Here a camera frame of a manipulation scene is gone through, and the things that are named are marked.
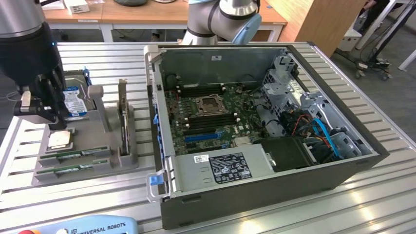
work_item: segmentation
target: ram module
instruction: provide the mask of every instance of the ram module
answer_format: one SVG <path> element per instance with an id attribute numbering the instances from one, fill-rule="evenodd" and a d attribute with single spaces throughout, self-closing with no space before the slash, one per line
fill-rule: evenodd
<path id="1" fill-rule="evenodd" d="M 39 156 L 39 159 L 55 157 L 58 160 L 63 160 L 63 159 L 71 159 L 71 158 L 77 158 L 77 157 L 82 157 L 82 156 L 89 156 L 89 155 L 93 155 L 95 153 L 101 153 L 105 151 L 109 151 L 107 146 L 95 147 L 95 148 L 86 149 L 86 150 L 67 151 L 67 152 L 62 152 L 62 153 L 57 153 L 57 154 L 51 154 L 51 155 L 42 155 L 42 156 Z"/>
<path id="2" fill-rule="evenodd" d="M 79 165 L 73 165 L 73 166 L 46 169 L 46 170 L 42 170 L 42 171 L 37 171 L 37 174 L 53 172 L 57 175 L 61 175 L 61 174 L 66 174 L 66 173 L 70 173 L 70 172 L 78 172 L 78 171 L 82 171 L 82 170 L 89 170 L 89 169 L 93 168 L 93 165 L 99 164 L 99 163 L 106 163 L 106 162 L 107 162 L 107 160 L 105 159 L 105 160 L 99 160 L 99 161 L 89 163 L 89 164 L 79 164 Z"/>

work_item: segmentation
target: green circuit board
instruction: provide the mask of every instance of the green circuit board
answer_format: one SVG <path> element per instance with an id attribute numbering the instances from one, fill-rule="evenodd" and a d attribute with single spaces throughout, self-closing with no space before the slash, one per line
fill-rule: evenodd
<path id="1" fill-rule="evenodd" d="M 237 113 L 239 121 L 233 125 L 214 127 L 215 132 L 221 133 L 221 137 L 218 139 L 193 141 L 191 147 L 189 147 L 189 144 L 186 145 L 183 140 L 186 137 L 183 131 L 187 130 L 185 118 L 197 117 L 198 107 L 195 99 L 198 97 L 177 98 L 173 92 L 165 92 L 175 155 L 233 147 L 231 140 L 237 137 L 247 137 L 253 142 L 267 136 L 265 129 L 261 127 L 259 116 L 250 103 L 253 99 L 250 90 L 241 92 L 238 85 L 225 85 L 225 88 L 225 92 L 218 96 L 222 98 L 227 113 Z"/>

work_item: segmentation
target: cpu socket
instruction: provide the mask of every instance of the cpu socket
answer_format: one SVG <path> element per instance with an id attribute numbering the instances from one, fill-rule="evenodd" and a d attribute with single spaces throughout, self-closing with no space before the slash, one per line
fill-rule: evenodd
<path id="1" fill-rule="evenodd" d="M 225 109 L 222 98 L 218 95 L 209 95 L 194 99 L 197 106 L 197 116 L 213 116 L 227 113 Z"/>

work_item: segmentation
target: hard drive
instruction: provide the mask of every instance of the hard drive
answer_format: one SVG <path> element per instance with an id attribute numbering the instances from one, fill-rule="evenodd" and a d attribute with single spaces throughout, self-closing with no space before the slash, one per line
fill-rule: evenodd
<path id="1" fill-rule="evenodd" d="M 89 72 L 86 69 L 63 73 L 66 81 L 65 105 L 69 111 L 67 117 L 81 117 L 86 112 L 95 109 L 93 100 L 87 97 L 90 85 Z"/>

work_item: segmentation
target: emergency stop button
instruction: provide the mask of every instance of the emergency stop button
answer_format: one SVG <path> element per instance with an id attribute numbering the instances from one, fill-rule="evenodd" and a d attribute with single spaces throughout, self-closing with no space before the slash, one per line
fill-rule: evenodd
<path id="1" fill-rule="evenodd" d="M 39 232 L 37 230 L 23 230 L 18 234 L 39 234 Z"/>

